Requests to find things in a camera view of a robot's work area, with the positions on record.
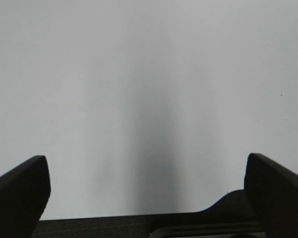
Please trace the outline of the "dark robot base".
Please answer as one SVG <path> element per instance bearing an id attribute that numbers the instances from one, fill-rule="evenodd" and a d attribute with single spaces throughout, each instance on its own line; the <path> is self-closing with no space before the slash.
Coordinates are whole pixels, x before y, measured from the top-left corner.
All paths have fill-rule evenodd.
<path id="1" fill-rule="evenodd" d="M 226 194 L 206 210 L 159 215 L 150 238 L 265 238 L 243 190 Z"/>

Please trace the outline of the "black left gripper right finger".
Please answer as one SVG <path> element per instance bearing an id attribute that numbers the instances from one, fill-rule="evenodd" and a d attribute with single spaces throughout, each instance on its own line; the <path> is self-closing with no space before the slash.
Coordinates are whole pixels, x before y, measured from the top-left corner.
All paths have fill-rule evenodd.
<path id="1" fill-rule="evenodd" d="M 251 153 L 244 191 L 269 238 L 298 238 L 298 175 L 272 159 Z"/>

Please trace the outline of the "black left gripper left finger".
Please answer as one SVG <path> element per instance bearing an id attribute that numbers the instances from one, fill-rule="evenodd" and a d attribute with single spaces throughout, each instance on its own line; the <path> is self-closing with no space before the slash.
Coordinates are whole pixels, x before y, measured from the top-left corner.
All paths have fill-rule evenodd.
<path id="1" fill-rule="evenodd" d="M 45 156 L 34 156 L 0 176 L 0 238 L 31 237 L 50 194 Z"/>

